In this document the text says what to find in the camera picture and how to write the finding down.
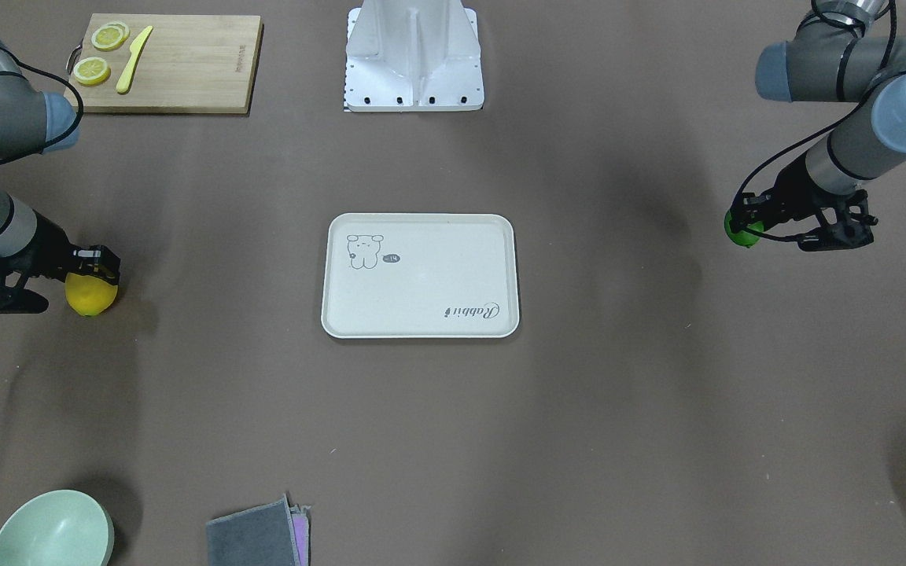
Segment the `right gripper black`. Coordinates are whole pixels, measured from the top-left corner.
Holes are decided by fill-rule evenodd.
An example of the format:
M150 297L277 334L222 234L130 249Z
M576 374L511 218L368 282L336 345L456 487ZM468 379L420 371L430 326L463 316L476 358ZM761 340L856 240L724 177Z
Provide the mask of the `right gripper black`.
M40 277L64 281L69 273L94 277L109 285L121 281L121 259L111 248L79 248L60 226L40 214L35 214L32 238L16 255L22 282Z

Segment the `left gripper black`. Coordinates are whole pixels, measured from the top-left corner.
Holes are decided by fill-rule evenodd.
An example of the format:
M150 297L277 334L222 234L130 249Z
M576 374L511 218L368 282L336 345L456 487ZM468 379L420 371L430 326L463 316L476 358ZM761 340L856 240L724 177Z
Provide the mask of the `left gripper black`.
M806 154L802 154L779 172L769 190L735 194L727 211L727 230L765 232L780 223L804 221L810 216L815 216L820 226L829 226L823 209L833 207L833 201L834 197L810 175Z

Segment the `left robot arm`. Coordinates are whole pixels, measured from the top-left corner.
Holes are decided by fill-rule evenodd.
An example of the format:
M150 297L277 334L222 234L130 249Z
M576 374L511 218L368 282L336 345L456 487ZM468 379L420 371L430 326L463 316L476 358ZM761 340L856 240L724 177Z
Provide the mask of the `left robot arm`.
M787 235L803 251L860 248L874 240L865 186L906 161L906 36L870 36L893 1L812 1L788 42L760 54L755 87L771 101L846 101L852 111L803 139L806 150L763 193L739 189L725 215L731 241L750 248L772 230L816 219Z

